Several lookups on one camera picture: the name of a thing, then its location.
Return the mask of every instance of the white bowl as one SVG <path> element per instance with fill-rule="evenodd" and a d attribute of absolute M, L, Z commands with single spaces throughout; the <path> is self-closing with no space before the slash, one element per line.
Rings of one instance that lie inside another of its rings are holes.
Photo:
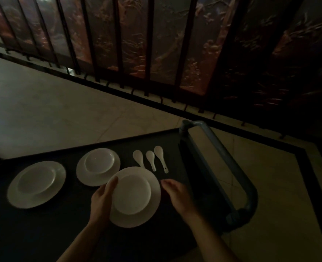
<path fill-rule="evenodd" d="M 127 175 L 118 181 L 113 194 L 115 208 L 126 215 L 141 212 L 149 203 L 151 187 L 145 177 Z"/>
<path fill-rule="evenodd" d="M 40 194 L 53 184 L 55 177 L 56 173 L 52 167 L 34 165 L 20 176 L 17 189 L 29 196 Z"/>
<path fill-rule="evenodd" d="M 85 160 L 85 168 L 91 174 L 103 174 L 114 165 L 115 156 L 112 150 L 99 148 L 88 153 Z"/>

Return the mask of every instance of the tiled floor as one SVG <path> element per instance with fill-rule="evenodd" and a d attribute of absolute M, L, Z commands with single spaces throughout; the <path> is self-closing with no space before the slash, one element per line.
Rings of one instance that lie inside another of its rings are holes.
<path fill-rule="evenodd" d="M 176 108 L 183 104 L 172 102 Z M 188 112 L 196 109 L 188 107 Z M 204 117 L 213 114 L 205 112 Z M 182 118 L 0 59 L 0 156 L 12 158 L 178 127 Z M 241 122 L 220 115 L 235 127 Z M 243 127 L 269 138 L 279 134 Z M 223 236 L 243 261 L 322 261 L 322 236 L 293 154 L 214 129 L 259 193 L 251 222 Z M 190 133 L 236 207 L 246 196 L 199 128 Z M 322 186 L 314 144 L 286 137 L 307 150 Z M 201 261 L 198 250 L 177 261 Z"/>

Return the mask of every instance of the cart handle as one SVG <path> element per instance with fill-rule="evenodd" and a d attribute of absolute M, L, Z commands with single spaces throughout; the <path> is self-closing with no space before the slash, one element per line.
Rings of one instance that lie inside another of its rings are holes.
<path fill-rule="evenodd" d="M 210 127 L 204 121 L 193 121 L 190 122 L 188 120 L 183 120 L 182 125 L 179 129 L 181 134 L 187 132 L 190 128 L 200 126 L 203 131 L 206 133 L 207 137 L 210 139 L 212 144 L 215 146 L 216 150 L 224 160 L 224 162 L 229 167 L 232 174 L 235 176 L 237 181 L 240 183 L 242 188 L 244 189 L 247 202 L 245 207 L 234 210 L 229 213 L 226 217 L 226 220 L 229 224 L 234 225 L 243 225 L 249 222 L 249 220 L 254 215 L 257 205 L 258 205 L 258 192 L 251 180 L 246 176 L 246 174 L 242 171 L 241 167 L 234 160 L 233 156 L 228 152 L 222 142 L 218 139 L 218 137 L 214 134 Z"/>

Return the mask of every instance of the person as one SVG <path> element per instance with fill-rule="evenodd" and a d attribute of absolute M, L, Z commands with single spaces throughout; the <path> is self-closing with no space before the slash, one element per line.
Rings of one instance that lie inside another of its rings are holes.
<path fill-rule="evenodd" d="M 102 185 L 92 195 L 91 212 L 87 226 L 79 233 L 57 262 L 88 261 L 101 233 L 109 224 L 112 193 L 118 183 L 115 177 L 107 185 Z M 205 262 L 236 262 L 239 259 L 225 242 L 214 232 L 210 224 L 198 212 L 187 188 L 173 179 L 161 180 L 176 211 L 190 227 Z"/>

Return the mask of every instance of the white ceramic spoon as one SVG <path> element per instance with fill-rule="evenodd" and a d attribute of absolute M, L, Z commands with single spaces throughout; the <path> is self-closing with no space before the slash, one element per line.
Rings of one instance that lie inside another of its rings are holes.
<path fill-rule="evenodd" d="M 145 168 L 144 162 L 143 162 L 143 153 L 140 150 L 135 150 L 133 152 L 133 158 L 140 165 L 141 168 Z"/>
<path fill-rule="evenodd" d="M 155 155 L 160 159 L 161 163 L 162 163 L 162 166 L 163 166 L 163 170 L 165 172 L 165 174 L 168 173 L 168 168 L 167 168 L 167 165 L 163 159 L 163 149 L 161 146 L 155 146 L 154 148 L 154 153 Z"/>
<path fill-rule="evenodd" d="M 153 169 L 153 171 L 156 171 L 156 167 L 155 167 L 155 154 L 153 151 L 147 151 L 146 152 L 146 158 L 148 159 L 149 163 L 151 164 L 151 168 Z"/>

